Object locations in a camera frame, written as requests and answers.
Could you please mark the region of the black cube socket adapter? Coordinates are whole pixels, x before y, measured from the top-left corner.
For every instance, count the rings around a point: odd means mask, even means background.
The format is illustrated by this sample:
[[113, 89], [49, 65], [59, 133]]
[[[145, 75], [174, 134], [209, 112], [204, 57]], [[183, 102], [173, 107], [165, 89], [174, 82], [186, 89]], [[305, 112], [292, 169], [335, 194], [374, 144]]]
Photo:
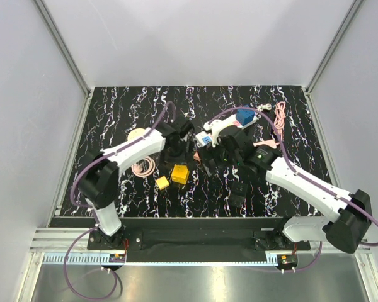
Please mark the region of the black cube socket adapter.
[[233, 182], [228, 203], [230, 206], [240, 208], [246, 201], [248, 185], [242, 182]]

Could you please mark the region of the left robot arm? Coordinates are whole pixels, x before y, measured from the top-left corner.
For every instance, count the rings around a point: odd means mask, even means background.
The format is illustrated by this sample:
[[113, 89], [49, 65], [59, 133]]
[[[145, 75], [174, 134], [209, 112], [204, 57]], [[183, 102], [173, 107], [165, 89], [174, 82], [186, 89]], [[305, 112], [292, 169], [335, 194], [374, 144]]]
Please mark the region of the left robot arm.
[[140, 130], [135, 137], [94, 155], [76, 179], [76, 186], [94, 211], [101, 241], [109, 249], [123, 243], [122, 222], [115, 200], [119, 196], [121, 175], [134, 164], [153, 154], [161, 154], [167, 163], [183, 164], [190, 152], [194, 126], [183, 116]]

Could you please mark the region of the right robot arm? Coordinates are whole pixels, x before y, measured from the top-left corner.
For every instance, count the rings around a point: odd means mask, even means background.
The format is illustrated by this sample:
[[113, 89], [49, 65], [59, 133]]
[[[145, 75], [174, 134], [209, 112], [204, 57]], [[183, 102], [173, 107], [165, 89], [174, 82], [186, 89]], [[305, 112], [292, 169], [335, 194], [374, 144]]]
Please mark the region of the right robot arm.
[[273, 140], [253, 143], [246, 132], [229, 125], [219, 138], [202, 132], [196, 136], [198, 156], [204, 169], [235, 165], [247, 176], [262, 176], [315, 207], [324, 217], [314, 222], [306, 217], [287, 218], [273, 231], [274, 244], [288, 249], [300, 241], [328, 241], [338, 250], [352, 254], [371, 226], [370, 196], [357, 190], [350, 193], [334, 187], [305, 170], [287, 162]]

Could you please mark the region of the yellow cube socket adapter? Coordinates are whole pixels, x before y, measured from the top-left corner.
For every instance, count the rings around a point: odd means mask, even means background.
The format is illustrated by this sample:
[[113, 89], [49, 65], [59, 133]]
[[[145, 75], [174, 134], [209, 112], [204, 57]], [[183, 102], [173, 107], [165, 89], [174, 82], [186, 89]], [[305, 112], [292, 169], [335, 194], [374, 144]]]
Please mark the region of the yellow cube socket adapter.
[[186, 165], [175, 164], [171, 173], [173, 182], [185, 185], [188, 180], [189, 170]]

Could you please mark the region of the white multicolour power strip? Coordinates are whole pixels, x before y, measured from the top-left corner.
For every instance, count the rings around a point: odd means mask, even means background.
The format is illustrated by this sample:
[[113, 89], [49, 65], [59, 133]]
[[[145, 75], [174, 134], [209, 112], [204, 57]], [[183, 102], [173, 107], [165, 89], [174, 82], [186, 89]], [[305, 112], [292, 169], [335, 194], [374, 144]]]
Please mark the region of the white multicolour power strip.
[[246, 123], [241, 124], [236, 114], [232, 114], [231, 116], [224, 118], [224, 119], [216, 119], [214, 121], [206, 122], [203, 124], [203, 129], [201, 132], [195, 135], [195, 140], [197, 143], [197, 147], [204, 147], [209, 144], [211, 146], [216, 147], [218, 146], [218, 137], [221, 134], [221, 131], [229, 126], [234, 126], [236, 128], [245, 129], [253, 124], [255, 124], [258, 120], [258, 117], [254, 113], [252, 119]]

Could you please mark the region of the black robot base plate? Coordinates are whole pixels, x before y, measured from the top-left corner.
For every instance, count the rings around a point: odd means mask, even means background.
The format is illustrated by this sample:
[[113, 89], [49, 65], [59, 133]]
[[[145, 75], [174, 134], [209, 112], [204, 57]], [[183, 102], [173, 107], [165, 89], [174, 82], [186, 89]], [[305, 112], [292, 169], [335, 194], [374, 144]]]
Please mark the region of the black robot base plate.
[[162, 264], [257, 262], [266, 260], [256, 239], [279, 227], [282, 218], [124, 218], [113, 244], [98, 232], [88, 239], [90, 250], [122, 250], [127, 261]]

